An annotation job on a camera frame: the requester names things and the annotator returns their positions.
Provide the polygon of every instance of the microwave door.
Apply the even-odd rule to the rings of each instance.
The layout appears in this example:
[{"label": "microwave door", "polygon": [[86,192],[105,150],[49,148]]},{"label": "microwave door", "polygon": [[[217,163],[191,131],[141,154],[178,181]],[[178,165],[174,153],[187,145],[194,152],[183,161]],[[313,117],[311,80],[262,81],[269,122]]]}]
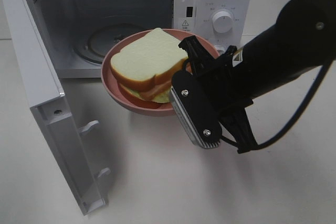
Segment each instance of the microwave door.
[{"label": "microwave door", "polygon": [[98,121],[77,127],[36,20],[33,0],[3,0],[30,110],[81,211],[107,204],[108,167],[92,170],[82,138]]}]

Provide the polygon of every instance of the white bread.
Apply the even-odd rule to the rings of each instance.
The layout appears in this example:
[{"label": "white bread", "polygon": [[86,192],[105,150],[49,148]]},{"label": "white bread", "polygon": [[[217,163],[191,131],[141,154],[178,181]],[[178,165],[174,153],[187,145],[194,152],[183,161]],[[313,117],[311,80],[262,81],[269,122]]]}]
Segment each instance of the white bread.
[{"label": "white bread", "polygon": [[134,91],[148,91],[171,80],[187,53],[180,41],[160,28],[147,33],[115,54],[110,61],[118,82]]}]

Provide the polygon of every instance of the countertop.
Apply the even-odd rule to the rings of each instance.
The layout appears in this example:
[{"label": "countertop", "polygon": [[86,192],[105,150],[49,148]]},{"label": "countertop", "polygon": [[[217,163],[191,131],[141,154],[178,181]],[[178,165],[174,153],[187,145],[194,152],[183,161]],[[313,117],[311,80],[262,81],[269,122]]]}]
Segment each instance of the countertop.
[{"label": "countertop", "polygon": [[[271,26],[287,1],[251,0],[242,45]],[[0,58],[0,223],[335,223],[335,64],[289,133],[240,155],[226,144],[192,145],[175,116],[127,111],[99,80],[64,81],[77,116],[101,121],[115,164],[109,205],[83,216],[29,111],[1,0]],[[287,122],[317,72],[247,108],[258,142]]]}]

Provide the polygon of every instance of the white microwave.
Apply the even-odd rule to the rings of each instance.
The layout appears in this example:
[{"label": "white microwave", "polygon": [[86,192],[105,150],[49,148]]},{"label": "white microwave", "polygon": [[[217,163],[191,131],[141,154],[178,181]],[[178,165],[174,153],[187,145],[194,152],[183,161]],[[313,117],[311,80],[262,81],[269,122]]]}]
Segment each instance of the white microwave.
[{"label": "white microwave", "polygon": [[249,0],[3,0],[30,110],[81,211],[107,204],[113,167],[93,161],[62,78],[100,77],[106,52],[155,27],[193,32],[217,50],[239,45]]}]

